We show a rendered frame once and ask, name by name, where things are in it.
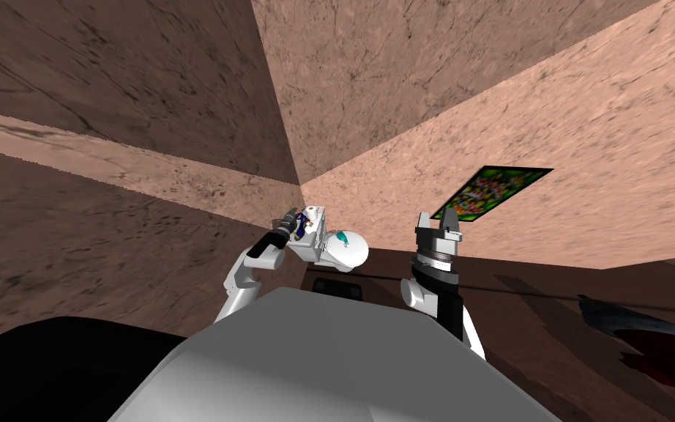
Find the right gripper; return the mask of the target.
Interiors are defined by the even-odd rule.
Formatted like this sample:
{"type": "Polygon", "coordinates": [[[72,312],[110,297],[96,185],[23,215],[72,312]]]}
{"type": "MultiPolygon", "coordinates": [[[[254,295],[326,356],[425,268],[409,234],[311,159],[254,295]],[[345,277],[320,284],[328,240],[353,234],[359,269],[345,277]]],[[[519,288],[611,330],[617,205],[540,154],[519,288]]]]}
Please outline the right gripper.
{"type": "Polygon", "coordinates": [[[414,229],[415,244],[419,253],[440,259],[451,259],[458,255],[458,243],[463,239],[460,232],[458,213],[455,208],[445,207],[440,216],[439,229],[430,227],[430,215],[421,212],[414,229]]]}

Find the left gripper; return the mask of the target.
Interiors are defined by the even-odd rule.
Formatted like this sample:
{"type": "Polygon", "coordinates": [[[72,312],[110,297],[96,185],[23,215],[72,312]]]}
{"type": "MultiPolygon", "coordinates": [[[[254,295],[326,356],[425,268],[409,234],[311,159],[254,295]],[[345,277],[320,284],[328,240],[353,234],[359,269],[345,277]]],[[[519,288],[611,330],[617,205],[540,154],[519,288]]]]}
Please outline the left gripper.
{"type": "Polygon", "coordinates": [[[271,232],[279,234],[286,240],[291,238],[291,235],[297,230],[299,225],[298,208],[293,207],[282,218],[274,219],[272,221],[273,228],[271,232]]]}

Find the white box-shaped object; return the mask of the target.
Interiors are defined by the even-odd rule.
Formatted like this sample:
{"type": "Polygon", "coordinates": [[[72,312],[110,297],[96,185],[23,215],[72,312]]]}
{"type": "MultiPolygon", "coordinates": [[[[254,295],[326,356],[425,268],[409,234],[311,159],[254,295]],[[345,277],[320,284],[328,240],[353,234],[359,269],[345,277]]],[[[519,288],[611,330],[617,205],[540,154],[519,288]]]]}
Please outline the white box-shaped object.
{"type": "Polygon", "coordinates": [[[325,208],[306,206],[295,215],[296,230],[290,234],[287,246],[294,250],[304,262],[320,260],[326,237],[325,208]]]}

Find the white round bowl teal mark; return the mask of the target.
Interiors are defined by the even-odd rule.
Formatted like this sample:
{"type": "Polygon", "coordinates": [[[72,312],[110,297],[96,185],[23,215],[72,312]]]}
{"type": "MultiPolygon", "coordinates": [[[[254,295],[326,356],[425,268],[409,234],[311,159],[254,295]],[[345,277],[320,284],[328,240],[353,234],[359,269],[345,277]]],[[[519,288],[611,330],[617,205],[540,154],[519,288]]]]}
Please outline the white round bowl teal mark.
{"type": "Polygon", "coordinates": [[[351,272],[368,258],[366,240],[356,232],[330,232],[321,245],[321,254],[316,265],[333,267],[344,273],[351,272]]]}

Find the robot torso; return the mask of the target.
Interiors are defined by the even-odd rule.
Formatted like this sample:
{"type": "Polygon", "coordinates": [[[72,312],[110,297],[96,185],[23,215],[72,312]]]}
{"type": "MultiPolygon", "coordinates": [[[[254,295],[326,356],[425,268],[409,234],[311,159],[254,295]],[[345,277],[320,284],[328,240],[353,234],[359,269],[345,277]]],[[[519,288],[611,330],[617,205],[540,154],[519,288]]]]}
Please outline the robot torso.
{"type": "Polygon", "coordinates": [[[228,279],[109,422],[561,422],[434,318],[228,279]]]}

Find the dark grey red ragged shape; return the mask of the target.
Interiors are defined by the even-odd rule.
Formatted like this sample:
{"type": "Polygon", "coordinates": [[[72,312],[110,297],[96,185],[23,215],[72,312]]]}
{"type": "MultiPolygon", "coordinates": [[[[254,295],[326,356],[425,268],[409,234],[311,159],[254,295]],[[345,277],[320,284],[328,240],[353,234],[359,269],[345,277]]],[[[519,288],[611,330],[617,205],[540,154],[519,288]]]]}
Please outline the dark grey red ragged shape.
{"type": "Polygon", "coordinates": [[[675,324],[623,306],[579,295],[584,322],[617,338],[636,353],[623,352],[620,361],[660,384],[675,388],[675,324]]]}

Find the green colourful wall picture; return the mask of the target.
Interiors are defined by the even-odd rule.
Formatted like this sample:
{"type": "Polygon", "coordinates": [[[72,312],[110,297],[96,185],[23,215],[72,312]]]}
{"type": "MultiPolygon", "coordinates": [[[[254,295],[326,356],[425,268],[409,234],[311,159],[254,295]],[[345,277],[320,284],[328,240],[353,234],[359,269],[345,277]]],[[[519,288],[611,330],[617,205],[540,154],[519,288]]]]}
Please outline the green colourful wall picture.
{"type": "Polygon", "coordinates": [[[450,209],[460,222],[475,221],[551,172],[548,168],[483,166],[431,218],[440,220],[450,209]]]}

